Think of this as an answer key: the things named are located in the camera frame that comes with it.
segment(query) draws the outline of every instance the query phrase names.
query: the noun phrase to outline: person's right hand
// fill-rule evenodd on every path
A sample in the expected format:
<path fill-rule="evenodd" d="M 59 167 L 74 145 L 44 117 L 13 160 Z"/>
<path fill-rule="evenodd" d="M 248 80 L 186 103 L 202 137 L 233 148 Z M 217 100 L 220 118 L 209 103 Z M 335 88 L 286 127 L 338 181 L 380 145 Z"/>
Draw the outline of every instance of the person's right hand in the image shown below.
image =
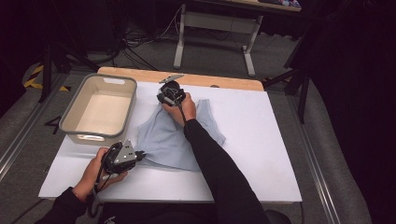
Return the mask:
<path fill-rule="evenodd" d="M 183 110 L 184 116 L 186 117 L 186 121 L 189 119 L 196 119 L 195 102 L 191 99 L 191 96 L 188 92 L 186 92 L 186 99 L 181 102 L 181 108 Z M 178 106 L 163 104 L 163 109 L 168 112 L 178 124 L 184 126 L 184 120 Z"/>
<path fill-rule="evenodd" d="M 90 163 L 88 164 L 87 168 L 85 168 L 84 174 L 76 186 L 73 188 L 73 193 L 82 201 L 85 202 L 87 196 L 91 194 L 93 186 L 96 182 L 96 177 L 99 173 L 100 167 L 102 165 L 102 158 L 108 152 L 107 147 L 99 148 L 98 152 L 96 153 L 95 158 L 93 158 Z M 98 185 L 98 188 L 103 190 L 106 189 L 111 184 L 120 182 L 125 176 L 127 176 L 127 172 L 119 174 L 115 178 L 111 178 L 108 181 L 102 179 L 102 176 L 106 175 L 105 171 L 101 173 L 101 182 Z"/>

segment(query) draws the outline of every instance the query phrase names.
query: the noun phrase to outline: desk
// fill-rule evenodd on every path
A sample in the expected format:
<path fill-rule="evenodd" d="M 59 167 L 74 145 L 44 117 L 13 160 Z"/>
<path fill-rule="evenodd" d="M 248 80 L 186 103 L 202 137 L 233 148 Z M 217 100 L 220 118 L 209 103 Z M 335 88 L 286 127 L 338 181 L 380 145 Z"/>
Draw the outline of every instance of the desk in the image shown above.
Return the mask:
<path fill-rule="evenodd" d="M 136 102 L 126 134 L 135 145 L 137 126 L 151 116 L 158 104 L 156 93 L 161 87 L 158 81 L 171 74 L 120 68 L 101 68 L 99 73 L 137 80 Z M 272 107 L 259 81 L 186 75 L 178 82 L 191 93 L 193 100 L 210 100 L 219 131 L 227 138 L 223 148 L 243 172 L 262 203 L 302 200 Z M 224 88 L 208 88 L 207 84 Z M 239 84 L 244 90 L 238 90 Z M 98 148 L 75 144 L 66 136 L 38 196 L 54 199 L 67 187 L 77 184 Z M 121 183 L 101 192 L 99 197 L 104 202 L 213 202 L 200 172 L 139 164 Z"/>
<path fill-rule="evenodd" d="M 218 1 L 218 2 L 232 2 L 233 4 L 247 5 L 254 7 L 269 7 L 278 10 L 286 11 L 300 11 L 297 7 L 285 7 L 275 4 L 260 3 L 258 0 L 232 0 L 232 1 Z M 253 48 L 254 41 L 259 32 L 262 24 L 262 15 L 258 15 L 257 19 L 242 19 L 236 17 L 227 17 L 220 15 L 213 15 L 208 13 L 200 13 L 188 11 L 186 4 L 181 7 L 180 15 L 180 28 L 178 33 L 177 51 L 174 60 L 174 67 L 176 69 L 181 67 L 181 58 L 183 56 L 184 49 L 184 28 L 185 26 L 205 28 L 212 30 L 221 30 L 227 32 L 234 32 L 240 34 L 248 34 L 249 42 L 247 45 L 242 47 L 242 51 L 245 57 L 245 63 L 247 66 L 247 74 L 250 77 L 254 77 L 256 72 L 254 71 L 253 62 L 251 61 L 250 52 Z"/>

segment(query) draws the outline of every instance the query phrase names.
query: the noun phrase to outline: white bin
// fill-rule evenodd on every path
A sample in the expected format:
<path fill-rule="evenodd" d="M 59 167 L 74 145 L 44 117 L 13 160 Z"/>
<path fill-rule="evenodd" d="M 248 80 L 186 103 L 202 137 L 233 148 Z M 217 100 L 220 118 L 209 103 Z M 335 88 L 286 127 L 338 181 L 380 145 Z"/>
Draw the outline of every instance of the white bin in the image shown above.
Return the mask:
<path fill-rule="evenodd" d="M 78 144 L 110 147 L 124 142 L 136 87 L 130 77 L 86 76 L 62 116 L 61 130 Z"/>

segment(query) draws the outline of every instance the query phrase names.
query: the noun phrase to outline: white table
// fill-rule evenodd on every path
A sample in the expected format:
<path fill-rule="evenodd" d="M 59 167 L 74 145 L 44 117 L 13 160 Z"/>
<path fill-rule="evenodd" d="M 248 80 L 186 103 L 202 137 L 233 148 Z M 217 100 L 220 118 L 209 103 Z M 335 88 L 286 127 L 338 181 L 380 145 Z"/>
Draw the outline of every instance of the white table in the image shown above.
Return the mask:
<path fill-rule="evenodd" d="M 111 74 L 118 70 L 107 71 Z M 132 74 L 134 70 L 125 71 Z M 126 134 L 133 145 L 136 143 L 137 126 L 149 118 L 158 104 L 156 94 L 161 84 L 138 81 L 137 86 L 135 107 Z M 194 101 L 210 99 L 219 131 L 227 138 L 223 148 L 246 176 L 262 203 L 302 200 L 265 91 L 181 87 L 191 93 Z M 66 136 L 38 196 L 54 199 L 68 187 L 75 186 L 98 148 L 75 144 Z M 122 182 L 99 193 L 99 197 L 103 202 L 213 201 L 201 173 L 145 165 L 137 165 Z"/>

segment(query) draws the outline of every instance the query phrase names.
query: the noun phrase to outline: light blue cloth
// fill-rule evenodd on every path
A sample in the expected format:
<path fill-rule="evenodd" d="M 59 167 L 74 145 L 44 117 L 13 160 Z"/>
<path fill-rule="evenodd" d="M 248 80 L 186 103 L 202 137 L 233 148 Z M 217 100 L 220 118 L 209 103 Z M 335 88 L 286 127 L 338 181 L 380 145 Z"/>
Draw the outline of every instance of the light blue cloth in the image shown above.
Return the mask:
<path fill-rule="evenodd" d="M 220 146 L 224 144 L 225 137 L 213 119 L 209 100 L 198 101 L 197 120 Z M 161 104 L 148 121 L 137 128 L 135 150 L 143 150 L 147 154 L 140 164 L 201 171 L 190 142 L 184 136 L 183 127 L 163 110 Z"/>

